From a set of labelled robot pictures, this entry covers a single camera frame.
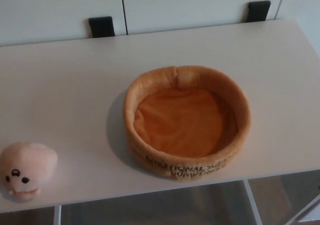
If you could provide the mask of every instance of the plush toy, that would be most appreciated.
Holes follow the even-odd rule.
[[[57,153],[46,145],[15,142],[0,155],[1,180],[10,195],[32,199],[50,180],[57,162]]]

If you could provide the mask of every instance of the toy eye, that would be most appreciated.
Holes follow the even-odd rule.
[[[18,169],[13,169],[11,171],[11,175],[19,177],[20,176],[20,171]]]
[[[30,181],[30,179],[27,178],[27,177],[23,177],[23,178],[21,179],[21,181],[22,181],[24,184],[27,184],[27,183]]]

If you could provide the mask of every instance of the table leg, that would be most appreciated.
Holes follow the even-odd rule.
[[[260,218],[260,215],[259,215],[259,211],[258,211],[256,202],[255,202],[254,195],[253,195],[253,193],[251,191],[251,187],[250,187],[249,181],[247,179],[245,179],[245,180],[243,180],[243,183],[244,183],[244,187],[245,187],[245,190],[246,190],[246,194],[247,194],[247,196],[249,198],[249,201],[250,201],[250,205],[251,205],[251,208],[252,208],[252,211],[253,211],[255,223],[256,223],[256,225],[263,225],[262,221],[261,221],[261,218]]]
[[[53,225],[61,225],[61,205],[54,207]]]

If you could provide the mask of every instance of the cabinet door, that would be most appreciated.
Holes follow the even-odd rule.
[[[248,2],[263,0],[124,0],[129,34],[241,22]],[[270,0],[274,19],[280,0]]]
[[[320,0],[282,0],[277,19],[295,18],[320,55]]]
[[[87,19],[100,16],[125,34],[122,0],[0,0],[0,46],[87,38]]]

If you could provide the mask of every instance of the tabletop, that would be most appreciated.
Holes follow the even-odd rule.
[[[141,168],[127,149],[126,89],[141,73],[202,65],[244,90],[252,128],[238,157],[181,182]],[[320,169],[320,60],[294,20],[272,20],[0,47],[0,150],[46,144],[59,163],[42,193],[0,212]]]

